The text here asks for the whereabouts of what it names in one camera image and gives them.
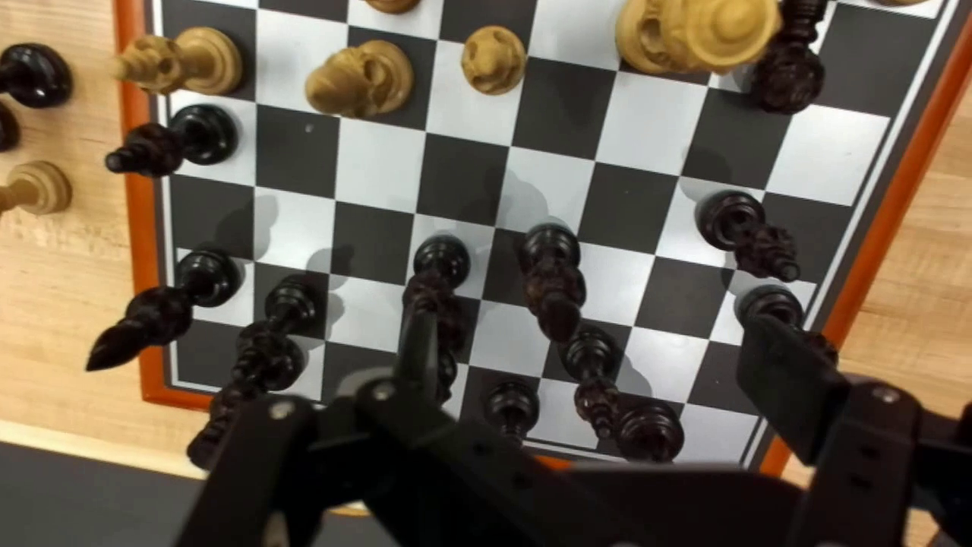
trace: chessboard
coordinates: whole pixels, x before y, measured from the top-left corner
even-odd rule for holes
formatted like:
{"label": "chessboard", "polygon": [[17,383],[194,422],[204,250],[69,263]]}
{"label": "chessboard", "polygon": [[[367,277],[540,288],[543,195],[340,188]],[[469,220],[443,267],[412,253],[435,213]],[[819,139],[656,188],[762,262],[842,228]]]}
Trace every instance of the chessboard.
{"label": "chessboard", "polygon": [[[234,94],[174,92],[143,108],[146,97],[127,92],[127,124],[215,104],[241,134],[222,163],[131,182],[136,288],[174,282],[174,263],[204,243],[242,270],[231,299],[196,305],[176,344],[143,352],[146,400],[204,409],[234,366],[241,330],[289,274],[312,274],[327,314],[290,334],[308,371],[284,392],[331,400],[346,374],[395,360],[410,259],[450,235],[470,253],[457,293],[473,324],[443,407],[473,418],[484,384],[516,377],[540,399],[529,448],[618,462],[578,416],[578,383],[521,299],[516,250],[529,228],[559,220],[580,238],[584,322],[623,352],[618,389],[683,424],[673,462],[766,462],[772,431],[735,384],[735,303],[757,286],[783,286],[801,299],[805,327],[851,324],[848,299],[860,299],[876,247],[886,247],[884,213],[918,182],[906,156],[939,130],[924,116],[969,4],[830,4],[810,46],[826,86],[796,116],[754,106],[747,69],[629,69],[614,48],[619,10],[623,0],[422,0],[383,16],[364,0],[155,0],[131,13],[127,38],[219,28],[242,48]],[[484,25],[511,28],[525,46],[511,94],[486,97],[462,77],[462,43]],[[381,119],[317,111],[308,73],[364,38],[406,50],[412,97]],[[757,198],[794,235],[800,279],[757,279],[698,238],[696,204],[725,188]]]}

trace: wooden table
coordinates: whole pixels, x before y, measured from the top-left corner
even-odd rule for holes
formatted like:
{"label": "wooden table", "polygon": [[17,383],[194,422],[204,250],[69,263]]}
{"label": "wooden table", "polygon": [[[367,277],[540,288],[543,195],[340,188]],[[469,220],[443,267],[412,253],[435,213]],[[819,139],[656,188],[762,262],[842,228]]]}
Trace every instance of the wooden table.
{"label": "wooden table", "polygon": [[[97,330],[131,296],[124,182],[99,167],[122,139],[122,94],[109,77],[116,0],[0,0],[0,46],[38,38],[76,73],[64,108],[29,111],[17,162],[59,162],[73,179],[73,208],[53,219],[0,219],[0,439],[199,476],[186,462],[199,413],[143,404],[140,366],[87,377]],[[892,239],[842,349],[842,366],[912,389],[928,409],[958,416],[972,400],[972,94]]]}

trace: light wooden chess piece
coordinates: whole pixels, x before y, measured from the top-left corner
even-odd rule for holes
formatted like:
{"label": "light wooden chess piece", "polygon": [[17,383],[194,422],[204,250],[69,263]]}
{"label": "light wooden chess piece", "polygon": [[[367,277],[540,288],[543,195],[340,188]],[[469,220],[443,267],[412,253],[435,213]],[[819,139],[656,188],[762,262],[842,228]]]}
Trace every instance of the light wooden chess piece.
{"label": "light wooden chess piece", "polygon": [[410,13],[412,5],[418,5],[418,0],[367,0],[367,5],[381,10],[381,13]]}
{"label": "light wooden chess piece", "polygon": [[69,206],[69,182],[47,162],[29,162],[9,173],[0,186],[0,213],[26,208],[33,215],[53,215]]}
{"label": "light wooden chess piece", "polygon": [[412,94],[412,64],[387,38],[333,50],[317,66],[305,94],[318,111],[346,119],[374,119],[395,111]]}
{"label": "light wooden chess piece", "polygon": [[641,73],[725,73],[780,31],[776,0],[629,0],[614,43]]}
{"label": "light wooden chess piece", "polygon": [[188,89],[196,94],[229,94],[242,78],[241,46],[215,28],[188,28],[176,38],[140,37],[116,64],[118,78],[131,78],[151,94]]}
{"label": "light wooden chess piece", "polygon": [[525,48],[507,28],[479,28],[462,48],[465,81],[484,94],[505,94],[521,81]]}

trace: chessboard frame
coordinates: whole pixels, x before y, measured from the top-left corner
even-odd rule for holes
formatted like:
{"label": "chessboard frame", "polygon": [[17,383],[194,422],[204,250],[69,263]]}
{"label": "chessboard frame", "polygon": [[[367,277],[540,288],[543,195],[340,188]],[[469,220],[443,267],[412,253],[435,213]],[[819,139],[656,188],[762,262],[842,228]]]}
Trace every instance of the chessboard frame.
{"label": "chessboard frame", "polygon": [[[143,37],[151,31],[148,0],[116,0],[116,48],[122,50],[135,37]],[[872,213],[872,225],[865,228],[860,239],[860,253],[853,263],[848,267],[844,288],[833,296],[830,314],[819,324],[819,330],[842,347],[851,334],[851,324],[880,270],[880,262],[897,238],[897,228],[901,225],[926,170],[934,157],[934,149],[949,130],[949,122],[969,86],[972,73],[972,19],[966,16],[963,25],[958,25],[953,48],[939,64],[939,78],[926,78],[924,94],[926,108],[924,116],[906,122],[912,128],[912,139],[901,139],[901,150],[897,162],[897,173],[879,198]],[[131,130],[136,124],[151,122],[155,106],[146,92],[140,92],[131,81],[118,81],[122,94],[122,130]],[[124,176],[127,188],[127,229],[131,229],[131,263],[135,263],[135,293],[143,288],[151,288],[161,279],[161,238],[159,238],[159,186],[146,176]],[[166,378],[166,349],[148,347],[140,352],[140,392],[148,404],[164,407],[186,407],[186,409],[205,409],[210,399],[205,392],[183,392],[174,389]],[[787,443],[776,438],[766,448],[760,470],[776,476],[790,457]]]}

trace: chessboard border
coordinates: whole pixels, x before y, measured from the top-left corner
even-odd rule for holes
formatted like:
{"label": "chessboard border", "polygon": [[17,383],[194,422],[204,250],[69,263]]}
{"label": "chessboard border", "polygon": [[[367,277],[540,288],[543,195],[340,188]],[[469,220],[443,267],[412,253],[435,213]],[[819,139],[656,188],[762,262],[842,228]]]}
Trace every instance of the chessboard border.
{"label": "chessboard border", "polygon": [[[969,69],[972,69],[972,19],[969,10],[966,21],[958,25],[958,38],[950,53],[946,53],[946,61],[939,61],[941,77],[939,81],[926,81],[928,100],[924,116],[918,116],[918,124],[912,130],[912,139],[901,149],[901,157],[897,163],[897,173],[884,191],[884,198],[879,198],[876,208],[872,208],[872,225],[865,228],[864,239],[856,243],[856,259],[848,267],[848,279],[844,288],[833,296],[826,320],[819,322],[824,334],[842,347],[879,270],[880,262],[918,195],[918,186],[928,167],[928,162],[934,157],[934,149],[946,136],[946,128],[950,122],[950,116],[958,111],[958,104],[963,97],[963,89],[969,86]],[[151,31],[151,10],[148,0],[116,0],[116,46],[118,50]],[[122,89],[122,130],[131,130],[143,122],[151,122],[151,97],[146,92],[140,92],[131,81],[118,81]],[[146,176],[127,176],[127,229],[131,229],[131,263],[135,263],[135,290],[151,288],[161,282],[161,238],[159,238],[159,188],[151,179]],[[143,400],[148,404],[164,404],[164,407],[186,407],[186,409],[205,409],[210,399],[205,392],[186,392],[186,389],[174,389],[170,377],[166,377],[166,349],[164,347],[151,347],[140,355],[140,389],[143,389]],[[787,443],[780,443],[780,438],[772,438],[768,447],[762,447],[762,462],[760,470],[762,473],[783,473],[790,462],[790,448]]]}

